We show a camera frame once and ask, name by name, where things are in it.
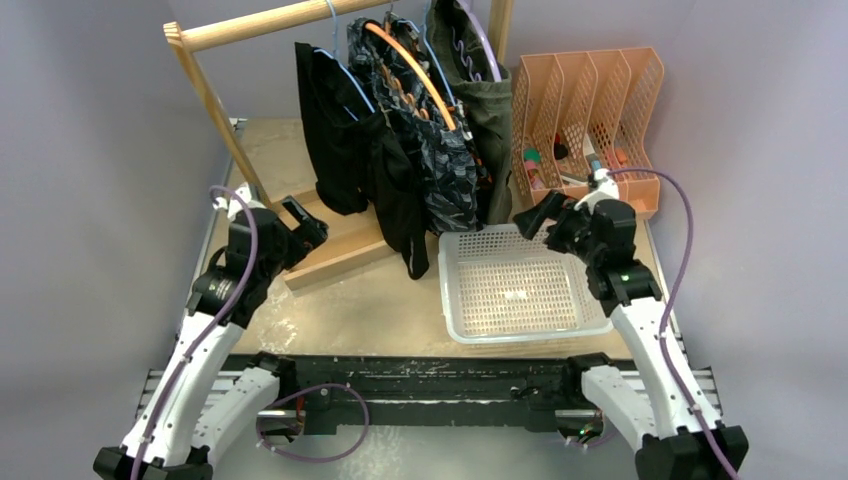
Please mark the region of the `white plastic basket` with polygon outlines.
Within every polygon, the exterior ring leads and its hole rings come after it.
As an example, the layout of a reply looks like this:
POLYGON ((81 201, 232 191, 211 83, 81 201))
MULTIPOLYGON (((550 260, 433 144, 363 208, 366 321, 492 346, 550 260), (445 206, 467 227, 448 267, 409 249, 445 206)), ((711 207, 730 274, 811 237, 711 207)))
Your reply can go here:
POLYGON ((612 330, 588 289, 584 263, 548 249, 545 237, 527 240, 512 224, 440 236, 442 311, 453 340, 494 345, 612 330))

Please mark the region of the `black shorts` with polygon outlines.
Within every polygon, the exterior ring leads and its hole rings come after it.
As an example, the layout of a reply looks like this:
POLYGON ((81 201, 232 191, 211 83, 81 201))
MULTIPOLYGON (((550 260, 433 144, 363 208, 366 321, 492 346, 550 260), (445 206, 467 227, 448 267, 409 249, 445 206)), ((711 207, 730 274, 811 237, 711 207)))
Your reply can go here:
POLYGON ((326 50, 295 43, 300 116, 316 191, 341 215, 375 211, 408 276, 430 267, 416 172, 375 100, 326 50))

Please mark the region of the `light blue wire hanger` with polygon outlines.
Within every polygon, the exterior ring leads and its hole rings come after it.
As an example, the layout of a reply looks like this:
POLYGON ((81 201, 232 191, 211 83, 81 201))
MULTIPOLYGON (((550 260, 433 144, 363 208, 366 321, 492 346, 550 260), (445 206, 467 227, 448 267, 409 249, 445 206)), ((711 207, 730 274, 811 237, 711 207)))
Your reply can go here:
POLYGON ((338 68, 341 70, 341 72, 349 80, 350 84, 352 85, 352 87, 355 90, 355 92, 357 93, 357 95, 360 97, 362 103, 364 104, 364 106, 366 107, 368 112, 370 114, 373 114, 375 112, 375 107, 372 104, 372 102, 370 101, 370 99, 368 98, 368 96, 366 95, 366 93, 364 92, 362 85, 357 80, 357 78, 349 71, 347 66, 345 64, 343 64, 341 62, 341 60, 338 58, 338 52, 339 52, 339 38, 338 38, 339 20, 338 20, 338 16, 337 16, 336 9, 335 9, 333 1, 332 0, 325 0, 325 3, 326 3, 326 6, 328 7, 328 9, 330 11, 330 17, 331 17, 332 22, 333 22, 332 51, 327 51, 326 49, 323 49, 323 48, 318 48, 317 51, 319 53, 322 53, 327 58, 332 59, 336 62, 338 68))

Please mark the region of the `dark shark print shorts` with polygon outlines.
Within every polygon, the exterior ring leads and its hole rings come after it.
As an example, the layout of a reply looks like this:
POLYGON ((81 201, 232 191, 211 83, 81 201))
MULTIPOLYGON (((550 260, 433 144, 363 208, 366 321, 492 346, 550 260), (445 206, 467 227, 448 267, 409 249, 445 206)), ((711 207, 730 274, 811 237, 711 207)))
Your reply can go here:
POLYGON ((482 225, 480 181, 486 170, 441 64, 422 32, 387 14, 346 27, 348 63, 386 117, 416 169, 415 184, 434 234, 474 232, 482 225))

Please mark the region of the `orange hanger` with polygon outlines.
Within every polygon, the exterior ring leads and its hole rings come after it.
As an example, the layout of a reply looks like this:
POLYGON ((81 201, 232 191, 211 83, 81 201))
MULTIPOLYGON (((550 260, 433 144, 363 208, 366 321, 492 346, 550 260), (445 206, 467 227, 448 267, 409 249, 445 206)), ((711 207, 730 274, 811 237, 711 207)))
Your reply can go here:
POLYGON ((429 92, 430 96, 433 98, 434 103, 436 104, 442 118, 445 121, 447 128, 450 131, 455 131, 457 129, 457 125, 454 122, 450 110, 448 109, 446 103, 442 99, 440 93, 430 80, 428 74, 422 69, 420 64, 416 61, 416 59, 400 44, 398 43, 389 33, 387 33, 383 28, 379 27, 374 23, 367 22, 364 25, 364 28, 381 38, 385 41, 392 49, 398 52, 398 54, 404 59, 404 61, 408 64, 408 66, 415 72, 415 74, 420 79, 421 83, 424 85, 426 90, 429 92))

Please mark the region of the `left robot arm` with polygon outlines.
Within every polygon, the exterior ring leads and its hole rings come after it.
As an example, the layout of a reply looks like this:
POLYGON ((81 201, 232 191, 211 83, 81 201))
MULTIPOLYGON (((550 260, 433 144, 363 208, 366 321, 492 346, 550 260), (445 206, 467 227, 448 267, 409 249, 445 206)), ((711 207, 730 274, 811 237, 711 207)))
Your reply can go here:
POLYGON ((223 400, 205 407, 273 281, 327 240, 328 225, 296 197, 280 203, 297 223, 291 228, 246 187, 214 191, 216 209, 227 216, 227 242, 191 286, 175 349, 149 403, 119 445, 97 453, 93 470, 101 479, 210 479, 249 413, 297 399, 293 363, 261 353, 223 400))

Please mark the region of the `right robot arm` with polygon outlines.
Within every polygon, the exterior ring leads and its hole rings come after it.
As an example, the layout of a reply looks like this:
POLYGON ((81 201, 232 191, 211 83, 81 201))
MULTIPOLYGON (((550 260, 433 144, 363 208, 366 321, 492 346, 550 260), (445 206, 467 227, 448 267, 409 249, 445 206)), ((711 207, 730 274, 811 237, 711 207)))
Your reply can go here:
POLYGON ((577 201, 551 191, 513 221, 525 239, 545 230, 548 249, 585 265, 589 291, 625 341, 644 387, 638 394, 617 367, 583 355, 561 381, 564 399, 600 408, 632 448, 641 479, 738 478, 748 439, 724 423, 676 341, 671 301, 635 255, 634 209, 609 196, 577 201))

